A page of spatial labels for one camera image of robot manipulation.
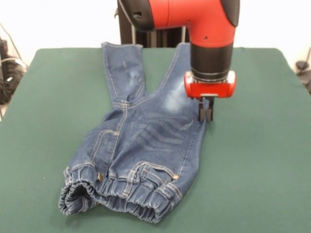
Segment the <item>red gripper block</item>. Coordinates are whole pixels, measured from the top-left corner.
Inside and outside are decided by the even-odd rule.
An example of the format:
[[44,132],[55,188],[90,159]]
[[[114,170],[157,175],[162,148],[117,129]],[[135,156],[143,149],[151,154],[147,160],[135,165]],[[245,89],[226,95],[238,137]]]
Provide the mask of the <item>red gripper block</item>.
[[[203,82],[196,79],[190,71],[184,75],[184,86],[189,98],[198,99],[198,120],[213,121],[214,98],[230,98],[236,87],[236,73],[229,71],[228,76],[219,82]],[[205,111],[204,98],[208,98]]]

